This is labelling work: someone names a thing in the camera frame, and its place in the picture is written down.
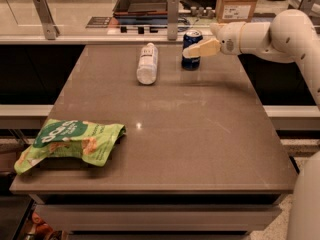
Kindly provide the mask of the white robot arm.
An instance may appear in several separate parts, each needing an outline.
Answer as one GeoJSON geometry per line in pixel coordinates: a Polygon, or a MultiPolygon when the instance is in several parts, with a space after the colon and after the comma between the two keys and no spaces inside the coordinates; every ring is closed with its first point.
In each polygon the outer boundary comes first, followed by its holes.
{"type": "MultiPolygon", "coordinates": [[[[186,58],[252,54],[261,59],[294,62],[320,108],[320,39],[308,15],[296,9],[270,22],[210,25],[213,37],[183,50],[186,58]]],[[[320,240],[320,152],[305,162],[295,183],[287,240],[320,240]]]]}

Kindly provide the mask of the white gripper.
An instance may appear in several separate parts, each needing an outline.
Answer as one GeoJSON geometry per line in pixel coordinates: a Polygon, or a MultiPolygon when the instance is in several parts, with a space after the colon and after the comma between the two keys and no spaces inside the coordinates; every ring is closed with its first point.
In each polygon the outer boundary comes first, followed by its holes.
{"type": "Polygon", "coordinates": [[[210,30],[217,38],[201,40],[185,48],[182,55],[185,58],[208,57],[221,52],[226,55],[241,53],[241,32],[245,22],[212,23],[210,30]]]}

